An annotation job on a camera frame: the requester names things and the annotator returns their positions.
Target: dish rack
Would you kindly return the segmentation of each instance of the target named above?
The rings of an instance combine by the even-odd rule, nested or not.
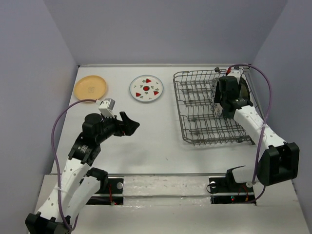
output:
[[[213,115],[211,85],[215,78],[225,73],[226,69],[215,68],[174,74],[175,97],[184,141],[194,145],[251,141],[234,119]]]

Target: orange plate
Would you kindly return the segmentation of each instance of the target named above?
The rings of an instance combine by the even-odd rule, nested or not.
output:
[[[99,76],[87,76],[77,82],[74,94],[79,99],[100,99],[106,92],[106,81]]]

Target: patterned plate in rack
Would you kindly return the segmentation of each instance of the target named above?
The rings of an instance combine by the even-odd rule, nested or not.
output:
[[[151,102],[158,99],[164,90],[160,79],[151,75],[135,78],[130,84],[131,95],[140,102]]]

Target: wall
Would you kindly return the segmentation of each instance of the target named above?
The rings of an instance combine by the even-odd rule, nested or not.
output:
[[[0,22],[0,232],[22,234],[77,66],[42,0],[2,0]]]
[[[286,0],[44,0],[78,64],[252,62]]]
[[[265,40],[254,65],[261,68],[273,86],[269,124],[288,142],[300,147],[295,186],[312,232],[312,1],[291,0]],[[254,77],[263,106],[268,92],[263,78]]]

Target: white tabletop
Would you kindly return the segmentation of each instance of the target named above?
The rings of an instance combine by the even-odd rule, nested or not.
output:
[[[36,210],[48,198],[56,177],[45,176]],[[125,177],[124,205],[86,205],[73,233],[309,234],[291,181],[267,187],[256,206],[210,204],[207,181],[204,176]],[[165,190],[160,192],[161,185]],[[261,184],[254,185],[255,196],[261,190]],[[154,197],[131,197],[146,194]]]
[[[140,123],[131,137],[112,136],[101,145],[93,166],[110,174],[181,174],[224,173],[227,169],[253,165],[256,146],[248,142],[193,146],[182,140],[173,75],[179,71],[207,70],[214,67],[90,67],[79,68],[76,83],[83,77],[98,75],[108,84],[104,98],[116,101],[114,113],[125,111]],[[129,85],[141,75],[162,80],[163,95],[151,103],[140,103],[131,97]],[[70,103],[77,101],[72,94]],[[79,104],[67,113],[57,154],[63,168],[68,153],[81,132],[84,117],[99,113],[94,104]]]

